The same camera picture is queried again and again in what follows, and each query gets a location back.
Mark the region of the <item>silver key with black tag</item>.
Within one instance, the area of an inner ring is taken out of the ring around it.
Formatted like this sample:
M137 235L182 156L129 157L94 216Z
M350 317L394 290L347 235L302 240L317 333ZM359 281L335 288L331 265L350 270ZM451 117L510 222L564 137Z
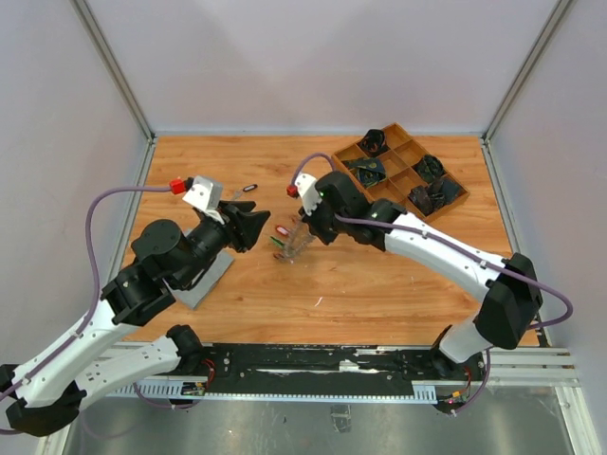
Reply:
M257 184L250 184L250 185L247 185L247 186L245 186L245 187L243 187L243 188L241 188L241 189L237 190L237 191L236 191L236 192L233 194L233 196L232 196L232 198L231 198L231 199L232 199L232 200L236 200L236 199L238 199L239 197L241 197L241 196L242 196L244 193L254 191L254 190L256 190L257 188L258 188L258 185L257 185Z

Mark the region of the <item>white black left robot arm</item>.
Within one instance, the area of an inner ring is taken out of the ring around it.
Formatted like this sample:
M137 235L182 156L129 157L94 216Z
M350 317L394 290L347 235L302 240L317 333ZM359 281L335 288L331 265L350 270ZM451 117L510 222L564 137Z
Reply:
M136 258L102 289L92 314L29 362L2 365L1 395L14 400L9 432L47 436L115 389L154 374L196 373L203 346L188 325L130 354L99 357L175 303L174 291L193 290L224 248L251 250L269 216L252 201L222 201L219 217L201 214L189 234L169 219L149 224L131 244Z

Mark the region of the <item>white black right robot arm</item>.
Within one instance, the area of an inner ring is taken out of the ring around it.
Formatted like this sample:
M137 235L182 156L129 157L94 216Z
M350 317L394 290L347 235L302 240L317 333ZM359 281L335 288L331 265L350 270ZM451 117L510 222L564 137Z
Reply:
M341 235L423 264L458 284L480 304L478 312L444 329L432 344L430 367L442 379L461 372L484 350L515 349L543 304L533 263L459 242L386 198L369 201L345 173L317 179L299 173L287 194L300 199L309 232L330 245Z

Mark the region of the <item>large metal keyring disc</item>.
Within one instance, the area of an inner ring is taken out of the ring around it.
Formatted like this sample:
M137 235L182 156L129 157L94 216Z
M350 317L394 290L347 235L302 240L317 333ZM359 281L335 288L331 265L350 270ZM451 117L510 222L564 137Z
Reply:
M276 236L270 237L271 242L278 248L273 257L281 262L293 263L315 239L307 224L301 220L290 228L277 225L275 232Z

